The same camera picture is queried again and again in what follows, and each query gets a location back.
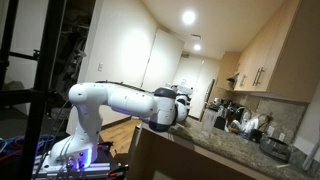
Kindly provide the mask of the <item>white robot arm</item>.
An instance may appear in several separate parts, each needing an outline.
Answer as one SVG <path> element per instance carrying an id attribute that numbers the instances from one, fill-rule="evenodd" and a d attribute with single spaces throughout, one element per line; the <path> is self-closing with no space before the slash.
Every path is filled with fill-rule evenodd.
<path id="1" fill-rule="evenodd" d="M 50 167 L 62 168 L 71 159 L 76 168 L 87 168 L 97 159 L 102 105 L 147 119 L 149 128 L 156 132 L 166 132 L 187 117 L 186 106 L 169 88 L 160 87 L 150 93 L 115 82 L 80 83 L 70 88 L 68 97 L 78 113 L 76 130 L 52 147 L 46 157 Z"/>

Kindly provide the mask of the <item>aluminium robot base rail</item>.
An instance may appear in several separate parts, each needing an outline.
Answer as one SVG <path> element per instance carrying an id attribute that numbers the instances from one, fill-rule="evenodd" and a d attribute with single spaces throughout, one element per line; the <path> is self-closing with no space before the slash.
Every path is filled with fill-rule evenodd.
<path id="1" fill-rule="evenodd" d="M 76 159 L 52 160 L 49 155 L 38 160 L 34 165 L 32 180 L 123 180 L 129 170 L 127 164 L 109 162 L 92 162 L 91 156 Z"/>

